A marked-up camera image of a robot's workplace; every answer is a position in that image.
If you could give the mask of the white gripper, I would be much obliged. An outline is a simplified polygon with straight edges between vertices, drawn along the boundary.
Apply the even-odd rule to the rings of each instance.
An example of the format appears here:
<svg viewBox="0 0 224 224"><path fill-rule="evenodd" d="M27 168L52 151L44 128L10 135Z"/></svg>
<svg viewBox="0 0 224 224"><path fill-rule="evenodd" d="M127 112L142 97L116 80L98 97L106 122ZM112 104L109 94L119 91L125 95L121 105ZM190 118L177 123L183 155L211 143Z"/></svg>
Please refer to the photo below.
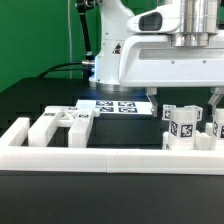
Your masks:
<svg viewBox="0 0 224 224"><path fill-rule="evenodd" d="M224 33L212 35L207 47L173 47L168 35L131 36L121 51L119 82L149 87L146 96L154 117L158 102L152 87L214 87L208 104L215 114L224 97Z"/></svg>

